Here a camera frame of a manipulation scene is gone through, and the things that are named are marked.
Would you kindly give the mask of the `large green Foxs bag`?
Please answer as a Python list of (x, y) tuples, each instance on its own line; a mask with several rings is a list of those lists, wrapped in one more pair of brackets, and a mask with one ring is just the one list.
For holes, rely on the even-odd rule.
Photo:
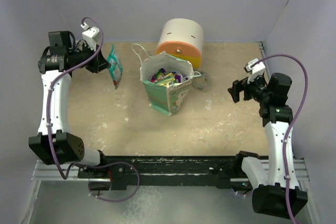
[(167, 75), (165, 75), (163, 78), (157, 80), (154, 82), (154, 84), (159, 85), (159, 86), (170, 86), (178, 83), (175, 75), (170, 72)]

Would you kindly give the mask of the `teal snack packet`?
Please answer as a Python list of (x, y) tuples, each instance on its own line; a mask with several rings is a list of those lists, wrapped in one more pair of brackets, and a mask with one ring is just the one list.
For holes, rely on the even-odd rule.
[(115, 45), (113, 44), (111, 50), (109, 52), (109, 56), (107, 61), (110, 64), (109, 74), (112, 78), (113, 85), (115, 89), (117, 89), (120, 85), (122, 74), (123, 74), (123, 66), (121, 64), (120, 58), (116, 54)]

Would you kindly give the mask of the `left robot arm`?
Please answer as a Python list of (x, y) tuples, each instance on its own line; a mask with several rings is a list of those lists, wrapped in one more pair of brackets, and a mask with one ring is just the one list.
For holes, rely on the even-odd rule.
[(99, 51), (101, 32), (91, 27), (82, 32), (83, 45), (78, 46), (70, 31), (49, 32), (38, 69), (43, 82), (43, 111), (36, 136), (28, 140), (30, 149), (46, 165), (56, 162), (90, 166), (96, 178), (108, 172), (102, 153), (85, 147), (83, 140), (70, 133), (68, 125), (68, 92), (74, 67), (99, 73), (110, 67)]

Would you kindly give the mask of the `purple berry candy bag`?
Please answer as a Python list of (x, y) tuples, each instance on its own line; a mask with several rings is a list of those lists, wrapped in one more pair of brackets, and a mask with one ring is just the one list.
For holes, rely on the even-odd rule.
[(177, 83), (183, 83), (185, 80), (185, 77), (182, 74), (175, 74), (174, 77)]

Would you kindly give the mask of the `green Fresh paper bag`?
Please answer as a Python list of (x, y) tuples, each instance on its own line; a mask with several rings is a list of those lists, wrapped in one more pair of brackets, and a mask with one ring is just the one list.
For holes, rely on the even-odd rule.
[[(148, 96), (150, 107), (168, 116), (175, 114), (187, 96), (197, 71), (189, 61), (176, 58), (164, 51), (151, 56), (140, 44), (134, 43), (131, 48), (141, 63), (140, 81)], [(184, 82), (168, 87), (154, 84), (150, 79), (161, 68), (165, 69), (165, 75), (170, 72), (174, 75), (182, 74), (185, 77)]]

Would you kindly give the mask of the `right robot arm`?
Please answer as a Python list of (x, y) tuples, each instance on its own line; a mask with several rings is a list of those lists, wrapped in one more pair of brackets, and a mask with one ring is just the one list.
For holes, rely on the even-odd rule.
[(268, 82), (259, 75), (253, 81), (235, 80), (228, 88), (235, 103), (241, 92), (245, 101), (259, 103), (269, 146), (268, 169), (256, 154), (240, 152), (242, 159), (234, 164), (234, 173), (248, 177), (254, 212), (286, 219), (293, 218), (308, 202), (307, 192), (299, 188), (292, 155), (293, 112), (286, 104), (291, 84), (289, 76), (274, 73)]

